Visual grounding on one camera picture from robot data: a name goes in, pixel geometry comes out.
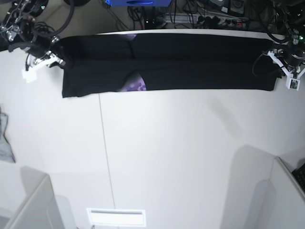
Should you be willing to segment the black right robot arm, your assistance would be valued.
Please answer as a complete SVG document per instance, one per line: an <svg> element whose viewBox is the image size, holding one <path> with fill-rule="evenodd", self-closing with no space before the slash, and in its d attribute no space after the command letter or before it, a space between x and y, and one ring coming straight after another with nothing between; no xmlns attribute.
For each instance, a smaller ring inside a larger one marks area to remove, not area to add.
<svg viewBox="0 0 305 229"><path fill-rule="evenodd" d="M48 5L47 0L13 0L11 8L0 23L0 35L8 43L8 51L15 49L25 51L28 56L25 70L35 67L59 66L70 68L72 60L58 42L59 34L69 25L75 9L73 0L68 1L70 12L63 25L55 30L36 18Z"/></svg>

